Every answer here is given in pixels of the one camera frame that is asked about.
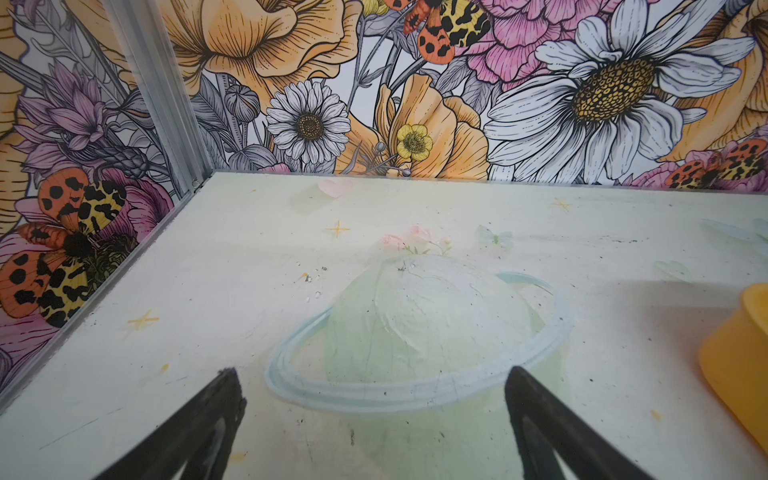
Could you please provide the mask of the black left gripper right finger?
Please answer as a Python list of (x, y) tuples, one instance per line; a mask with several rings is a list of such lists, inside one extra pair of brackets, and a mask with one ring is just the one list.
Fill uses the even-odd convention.
[(561, 463), (578, 479), (650, 477), (524, 368), (511, 369), (504, 393), (525, 479), (563, 479)]

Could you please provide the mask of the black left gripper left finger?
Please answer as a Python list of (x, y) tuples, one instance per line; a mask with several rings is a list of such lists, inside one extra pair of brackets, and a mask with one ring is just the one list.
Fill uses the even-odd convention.
[(247, 406), (226, 368), (99, 479), (221, 479)]

